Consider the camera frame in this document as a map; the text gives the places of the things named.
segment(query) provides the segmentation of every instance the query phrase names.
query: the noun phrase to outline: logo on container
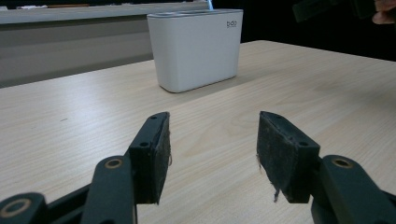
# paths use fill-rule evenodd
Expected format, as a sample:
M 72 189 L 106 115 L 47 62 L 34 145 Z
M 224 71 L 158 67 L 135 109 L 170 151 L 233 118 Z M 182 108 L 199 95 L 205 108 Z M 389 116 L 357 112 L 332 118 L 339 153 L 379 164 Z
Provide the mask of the logo on container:
M 227 21 L 227 28 L 236 27 L 236 21 Z

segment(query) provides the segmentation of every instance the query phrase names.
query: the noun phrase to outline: wooden table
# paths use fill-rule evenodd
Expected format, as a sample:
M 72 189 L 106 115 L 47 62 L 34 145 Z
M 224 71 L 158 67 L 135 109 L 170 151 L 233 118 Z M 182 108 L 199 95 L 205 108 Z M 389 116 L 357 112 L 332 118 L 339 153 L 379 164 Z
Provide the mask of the wooden table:
M 396 63 L 269 41 L 241 45 L 238 75 L 184 93 L 158 86 L 154 61 L 0 89 L 0 196 L 47 202 L 91 182 L 147 117 L 169 111 L 173 164 L 140 223 L 312 223 L 256 161 L 260 111 L 280 114 L 360 163 L 396 194 Z

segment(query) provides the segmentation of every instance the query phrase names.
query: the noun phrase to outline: hand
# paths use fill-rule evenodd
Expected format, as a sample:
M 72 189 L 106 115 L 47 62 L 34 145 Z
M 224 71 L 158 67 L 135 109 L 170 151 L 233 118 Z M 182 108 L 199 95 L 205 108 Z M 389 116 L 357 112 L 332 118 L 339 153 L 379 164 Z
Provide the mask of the hand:
M 395 19 L 390 15 L 390 11 L 396 8 L 396 0 L 375 0 L 376 13 L 373 16 L 375 24 L 391 24 Z

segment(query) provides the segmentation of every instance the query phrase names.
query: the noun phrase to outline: white box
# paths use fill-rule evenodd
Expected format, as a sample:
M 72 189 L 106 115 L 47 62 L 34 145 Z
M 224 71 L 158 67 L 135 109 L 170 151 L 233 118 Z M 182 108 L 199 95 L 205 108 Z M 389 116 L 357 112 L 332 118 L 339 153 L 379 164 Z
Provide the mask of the white box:
M 148 14 L 160 86 L 181 92 L 235 77 L 242 17 L 242 9 Z

